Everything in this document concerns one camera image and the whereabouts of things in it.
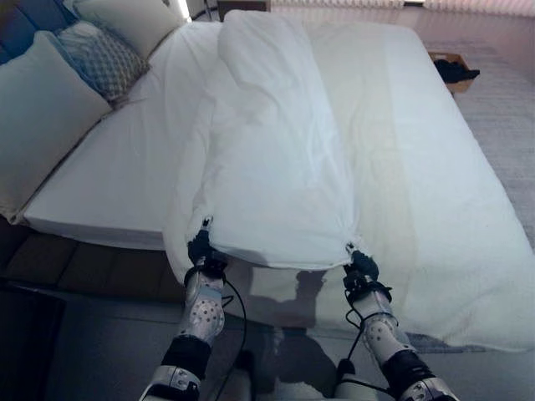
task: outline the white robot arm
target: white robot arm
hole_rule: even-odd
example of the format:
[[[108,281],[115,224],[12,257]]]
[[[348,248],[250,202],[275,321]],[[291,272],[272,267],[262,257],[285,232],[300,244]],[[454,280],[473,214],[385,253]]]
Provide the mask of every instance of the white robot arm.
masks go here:
[[[205,377],[211,346],[223,328],[222,290],[227,265],[223,254],[210,246],[211,219],[203,222],[194,241],[188,244],[194,267],[186,274],[186,310],[176,337],[161,366],[140,401],[197,401],[199,387]],[[459,401],[448,386],[423,363],[409,339],[399,329],[390,308],[390,289],[377,281],[375,262],[347,246],[352,263],[344,267],[346,297],[359,314],[360,334],[374,355],[397,401]],[[352,363],[345,359],[339,365],[342,380],[351,382]],[[335,392],[335,396],[348,392]]]

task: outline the headboard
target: headboard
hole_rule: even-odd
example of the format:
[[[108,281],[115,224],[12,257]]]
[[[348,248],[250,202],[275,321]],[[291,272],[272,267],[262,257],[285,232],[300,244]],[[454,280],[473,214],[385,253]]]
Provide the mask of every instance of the headboard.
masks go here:
[[[76,17],[62,0],[0,0],[0,64],[24,53],[36,31],[68,27]]]

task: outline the white duvet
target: white duvet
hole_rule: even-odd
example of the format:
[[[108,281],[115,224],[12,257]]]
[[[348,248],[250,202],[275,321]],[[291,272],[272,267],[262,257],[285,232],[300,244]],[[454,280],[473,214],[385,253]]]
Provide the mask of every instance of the white duvet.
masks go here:
[[[392,29],[414,41],[412,32]],[[280,268],[232,263],[228,276],[246,302],[255,294],[292,298],[292,268],[333,267],[313,300],[313,323],[344,327],[339,266],[352,241],[394,288],[405,330],[450,344],[532,348],[531,247],[423,46],[412,54],[423,60],[423,82],[408,73],[406,83],[391,83],[388,70],[403,56],[386,63],[389,28],[306,32],[268,13],[227,15],[196,126],[178,155],[164,230],[177,277],[191,265],[187,241],[213,216],[213,246]],[[359,51],[329,46],[334,39]],[[415,97],[421,113],[440,116],[436,127],[419,124],[414,110],[403,113],[409,102],[396,96],[404,84],[407,94],[425,90]],[[293,307],[289,316],[298,314]],[[280,323],[273,316],[284,313],[256,315]]]

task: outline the white bed sheet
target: white bed sheet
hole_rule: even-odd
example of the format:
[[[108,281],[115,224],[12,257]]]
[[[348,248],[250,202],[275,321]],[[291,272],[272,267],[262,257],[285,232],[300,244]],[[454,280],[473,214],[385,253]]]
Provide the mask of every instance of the white bed sheet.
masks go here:
[[[80,241],[163,249],[177,149],[191,131],[219,24],[173,32],[150,58],[129,103],[97,124],[29,203],[38,231]]]

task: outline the patterned pillow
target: patterned pillow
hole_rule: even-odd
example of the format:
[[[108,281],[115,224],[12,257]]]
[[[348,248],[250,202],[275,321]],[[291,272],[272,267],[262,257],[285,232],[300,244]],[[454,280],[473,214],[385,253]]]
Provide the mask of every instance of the patterned pillow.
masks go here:
[[[149,70],[149,64],[126,43],[91,23],[66,28],[58,40],[80,77],[111,103]]]

